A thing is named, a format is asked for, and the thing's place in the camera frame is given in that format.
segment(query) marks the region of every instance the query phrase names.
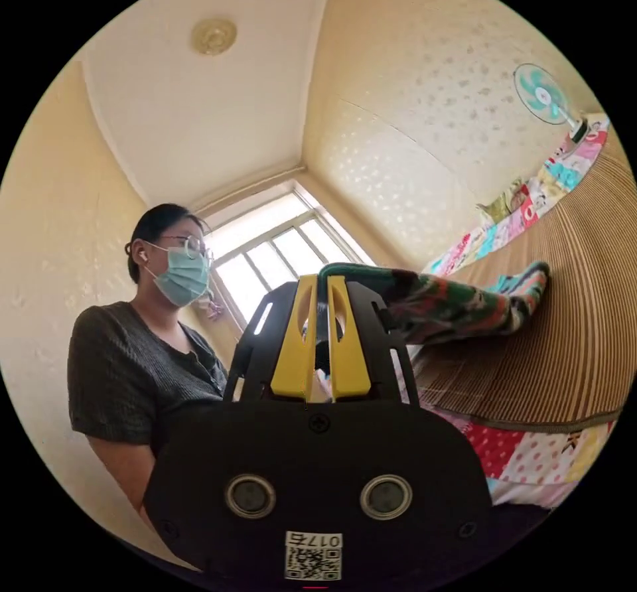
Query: black hair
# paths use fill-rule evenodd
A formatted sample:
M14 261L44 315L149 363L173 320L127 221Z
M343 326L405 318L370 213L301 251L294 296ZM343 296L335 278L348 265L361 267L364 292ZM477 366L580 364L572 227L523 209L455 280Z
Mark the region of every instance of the black hair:
M172 202L165 202L161 205L157 205L157 207L149 209L139 219L135 229L133 230L131 241L124 245L124 251L128 256L128 273L135 284L139 284L139 265L133 261L131 253L131 246L133 242L138 238L141 238L146 242L156 242L166 229L169 229L184 218L190 218L199 225L199 228L203 232L206 231L204 229L205 223L201 220L201 218L195 216L189 209L186 209L181 205L176 205Z

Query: window pane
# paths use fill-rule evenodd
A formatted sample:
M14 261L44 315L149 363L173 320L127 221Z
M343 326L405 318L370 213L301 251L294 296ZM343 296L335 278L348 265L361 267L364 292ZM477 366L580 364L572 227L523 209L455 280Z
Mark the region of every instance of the window pane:
M336 219L330 214L323 214L323 219L332 226L332 229L350 246L352 251L366 264L375 267L374 261L367 255L363 248L354 240L350 234L336 221Z
M350 262L343 250L332 240L329 234L316 220L301 225L301 230L314 246L327 258L328 262Z
M263 296L267 293L257 274L254 273L243 254L217 267L216 272L246 322L250 322Z
M323 261L296 229L281 234L273 242L299 275L311 275L322 269Z
M213 230L206 236L206 245L212 250L215 258L221 258L233 249L306 211L307 207L303 201L294 194L286 194Z
M272 289L276 289L286 282L294 282L296 280L296 277L281 260L279 254L267 242L251 249L248 252L248 256Z

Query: window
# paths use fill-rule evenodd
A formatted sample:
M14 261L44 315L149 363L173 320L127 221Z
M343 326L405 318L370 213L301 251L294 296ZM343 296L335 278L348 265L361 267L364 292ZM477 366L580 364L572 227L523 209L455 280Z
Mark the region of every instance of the window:
M373 264L314 200L293 191L217 227L206 237L213 277L244 329L263 296L334 262Z

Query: screw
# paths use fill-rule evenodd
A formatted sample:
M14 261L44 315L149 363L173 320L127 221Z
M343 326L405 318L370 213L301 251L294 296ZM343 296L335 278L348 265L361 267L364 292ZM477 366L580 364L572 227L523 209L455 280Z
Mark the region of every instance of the screw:
M468 521L466 524L462 524L460 526L460 530L458 530L458 537L460 539L469 539L469 537L473 536L478 529L478 524L474 521Z
M324 433L330 427L330 418L327 415L312 415L309 426L313 433Z
M177 526L171 521L164 520L161 522L161 531L168 539L179 539L179 531Z

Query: colorful quilt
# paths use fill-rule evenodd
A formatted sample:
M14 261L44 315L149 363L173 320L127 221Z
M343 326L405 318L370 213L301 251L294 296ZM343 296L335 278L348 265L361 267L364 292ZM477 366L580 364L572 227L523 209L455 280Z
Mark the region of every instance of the colorful quilt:
M476 227L465 234L445 254L425 267L423 273L447 276L501 249L571 192L596 161L608 135L610 122L605 114L591 114L588 119L591 132L585 140L572 153L567 153L569 139L566 136L537 175L526 183L529 196L521 207L489 229Z
M468 439L480 458L494 505L559 506L593 465L615 424L570 434L505 431L445 413L422 400L421 406Z
M376 291L407 344L439 344L518 331L541 301L549 266L535 262L517 276L502 276L490 289L477 289L413 271L330 264L318 275L319 301L326 300L326 280L331 275Z

